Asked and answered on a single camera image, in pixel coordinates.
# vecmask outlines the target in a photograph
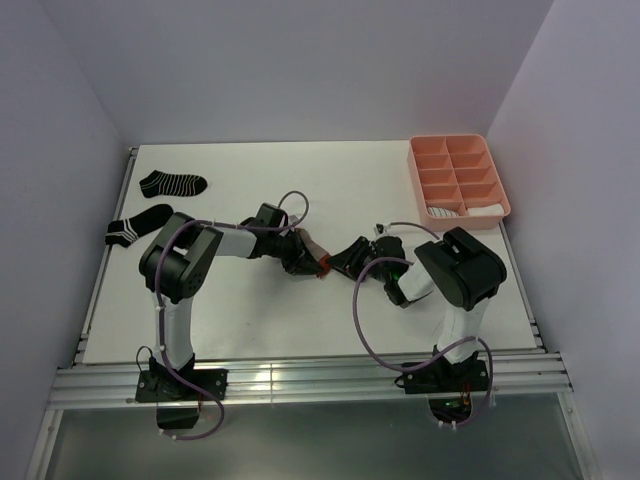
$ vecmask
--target drawer organizer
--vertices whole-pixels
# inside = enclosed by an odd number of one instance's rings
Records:
[[[423,225],[439,231],[456,226],[486,230],[511,213],[483,137],[421,136],[413,137],[410,144],[409,173]],[[469,215],[469,208],[497,204],[503,212]]]

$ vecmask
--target striped sock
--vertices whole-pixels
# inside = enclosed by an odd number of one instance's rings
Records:
[[[164,226],[173,215],[173,208],[160,204],[139,213],[135,217],[115,220],[107,227],[104,243],[122,245],[127,248],[138,238]]]
[[[140,180],[140,189],[146,198],[156,195],[193,197],[204,192],[207,181],[198,175],[177,175],[154,170]]]

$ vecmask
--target cable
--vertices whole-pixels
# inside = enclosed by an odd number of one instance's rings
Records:
[[[462,421],[460,423],[456,423],[457,427],[468,425],[473,420],[475,420],[478,417],[478,415],[480,415],[480,413],[482,413],[482,411],[487,407],[487,405],[489,404],[489,401],[491,399],[491,392],[493,391],[493,355],[491,354],[491,349],[489,348],[489,345],[487,345],[487,343],[484,340],[482,340],[480,337],[477,337],[477,338],[476,337],[464,337],[464,338],[461,338],[460,340],[452,343],[448,347],[442,349],[440,352],[436,353],[429,360],[425,360],[424,362],[419,363],[418,365],[414,365],[413,367],[399,367],[399,366],[393,365],[393,364],[385,361],[382,357],[380,357],[380,355],[378,355],[376,352],[373,351],[373,349],[371,348],[371,346],[367,342],[367,339],[364,337],[364,333],[362,333],[362,327],[360,326],[360,319],[358,318],[358,293],[360,292],[360,286],[362,285],[362,282],[364,282],[364,279],[366,278],[367,273],[369,272],[369,270],[373,266],[377,265],[378,263],[382,263],[382,262],[396,262],[396,263],[402,263],[402,264],[405,264],[405,265],[411,265],[411,262],[409,262],[408,260],[402,260],[402,259],[394,258],[394,257],[380,257],[380,258],[376,258],[376,259],[372,260],[371,262],[369,262],[362,269],[362,272],[360,272],[360,275],[358,276],[358,279],[356,280],[356,285],[355,285],[355,287],[353,289],[353,299],[352,299],[352,302],[351,302],[351,311],[352,311],[352,314],[353,314],[353,323],[355,324],[356,332],[358,333],[358,338],[360,338],[360,342],[362,342],[362,345],[364,346],[365,350],[369,353],[371,358],[373,358],[376,362],[378,362],[378,364],[382,365],[383,367],[388,368],[389,370],[396,371],[396,372],[412,373],[412,372],[416,372],[418,370],[421,370],[421,369],[423,369],[425,367],[428,367],[429,365],[434,363],[436,360],[442,358],[445,354],[447,354],[448,352],[450,352],[454,348],[462,345],[463,343],[475,342],[477,340],[482,345],[484,350],[487,352],[487,360],[488,360],[488,364],[489,364],[489,387],[487,388],[487,392],[485,393],[485,396],[482,399],[482,403],[480,404],[480,407],[478,408],[478,410],[476,412],[472,413],[471,416],[468,419],[466,419],[466,420],[464,420],[464,421]]]
[[[151,350],[151,348],[147,347],[146,345],[143,345],[138,349],[138,352],[136,353],[136,365],[138,365],[138,370],[140,370],[140,373],[142,373],[142,367],[140,366],[140,361],[138,360],[138,357],[140,356],[140,352],[145,348],[149,350],[149,355],[153,356],[153,350]]]
[[[298,190],[291,190],[290,192],[287,192],[281,199],[280,202],[278,203],[278,206],[282,205],[282,203],[284,202],[284,200],[289,197],[290,195],[300,195],[302,197],[302,199],[304,200],[305,203],[305,209],[304,209],[304,213],[302,214],[302,216],[300,217],[299,220],[297,220],[296,222],[292,223],[291,225],[285,225],[283,227],[249,227],[249,226],[244,226],[244,225],[233,225],[233,224],[229,224],[229,223],[218,223],[218,222],[211,222],[209,220],[190,220],[186,223],[184,223],[183,225],[180,226],[180,228],[178,228],[173,235],[171,235],[171,238],[169,238],[169,241],[167,242],[167,244],[165,245],[165,247],[162,250],[162,253],[160,254],[160,258],[158,260],[158,265],[156,267],[156,273],[155,273],[155,277],[154,277],[154,290],[155,290],[155,295],[156,295],[156,299],[158,301],[158,337],[160,340],[160,355],[162,356],[162,361],[164,363],[165,368],[167,369],[167,371],[169,372],[169,374],[175,378],[178,382],[182,383],[183,385],[191,388],[192,390],[200,393],[201,395],[209,398],[210,400],[212,400],[213,402],[215,402],[215,404],[218,406],[218,408],[220,409],[220,418],[218,419],[218,422],[209,430],[207,430],[204,433],[200,433],[197,435],[177,435],[173,432],[169,432],[166,430],[162,431],[163,435],[166,435],[174,440],[185,440],[185,441],[190,441],[190,440],[200,440],[202,438],[206,438],[212,434],[214,434],[215,432],[218,431],[218,429],[222,426],[222,423],[224,422],[224,416],[225,416],[225,412],[224,412],[224,406],[222,405],[222,402],[220,402],[220,400],[218,400],[218,398],[216,398],[215,395],[213,395],[211,392],[208,392],[207,390],[199,387],[198,385],[195,385],[193,383],[191,383],[190,381],[188,381],[187,379],[183,378],[180,376],[180,374],[178,374],[178,372],[175,371],[175,369],[173,368],[173,366],[171,365],[171,362],[169,360],[169,356],[167,354],[167,349],[166,349],[166,331],[165,331],[165,318],[164,318],[164,308],[165,308],[165,303],[164,303],[164,299],[162,298],[162,293],[160,292],[160,272],[162,272],[162,266],[164,265],[165,260],[167,259],[167,256],[169,255],[169,252],[171,251],[171,249],[173,248],[173,245],[176,243],[176,240],[178,239],[178,237],[188,228],[191,228],[193,226],[196,225],[203,225],[203,226],[219,226],[219,227],[224,227],[224,228],[236,228],[236,229],[240,229],[240,230],[249,230],[249,231],[270,231],[270,232],[283,232],[285,230],[290,230],[292,228],[295,228],[297,225],[299,225],[307,216],[307,214],[309,213],[309,199],[307,198],[307,196],[298,191]]]
[[[431,230],[430,228],[425,227],[424,225],[420,225],[419,223],[413,223],[413,222],[391,222],[389,224],[390,227],[395,227],[395,226],[400,226],[400,225],[406,225],[408,227],[416,227],[419,228],[420,230],[424,230],[425,232],[427,232],[429,235],[435,237],[436,239],[440,240],[440,237],[438,236],[437,233],[435,233],[433,230]]]

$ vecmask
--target black wire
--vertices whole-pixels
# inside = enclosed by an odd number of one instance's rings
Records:
[[[151,348],[147,347],[146,345],[143,345],[138,349],[138,352],[136,353],[136,365],[138,365],[138,370],[140,370],[140,373],[142,373],[142,367],[140,366],[140,361],[138,360],[138,357],[140,356],[140,352],[145,348],[149,350],[149,355],[153,356],[153,350],[151,350]]]

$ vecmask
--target compartment organizer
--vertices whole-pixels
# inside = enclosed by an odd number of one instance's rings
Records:
[[[511,213],[483,137],[421,136],[413,137],[410,145],[407,163],[423,225],[439,231],[456,226],[486,230]],[[469,208],[496,204],[502,206],[504,214],[468,214]]]

